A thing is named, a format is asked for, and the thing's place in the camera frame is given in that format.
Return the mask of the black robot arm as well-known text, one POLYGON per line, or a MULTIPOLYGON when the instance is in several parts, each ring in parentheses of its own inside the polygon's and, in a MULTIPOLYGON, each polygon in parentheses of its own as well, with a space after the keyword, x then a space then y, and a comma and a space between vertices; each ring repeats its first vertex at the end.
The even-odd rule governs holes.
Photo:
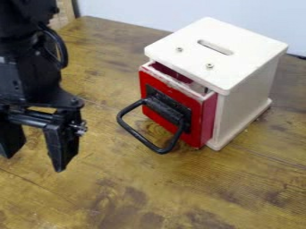
POLYGON ((48 23, 57 0, 0 0, 0 156, 11 158, 40 128, 54 169, 66 169, 86 133, 85 101, 62 89, 69 52, 48 23))

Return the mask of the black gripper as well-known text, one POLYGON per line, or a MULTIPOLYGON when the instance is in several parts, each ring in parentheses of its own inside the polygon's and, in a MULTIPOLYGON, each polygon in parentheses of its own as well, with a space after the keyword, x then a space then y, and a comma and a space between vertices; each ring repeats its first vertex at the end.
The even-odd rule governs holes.
POLYGON ((0 54, 0 156, 11 158, 27 139, 23 125, 43 129, 55 171, 78 155, 86 133, 85 101, 61 87, 62 68, 44 54, 0 54))

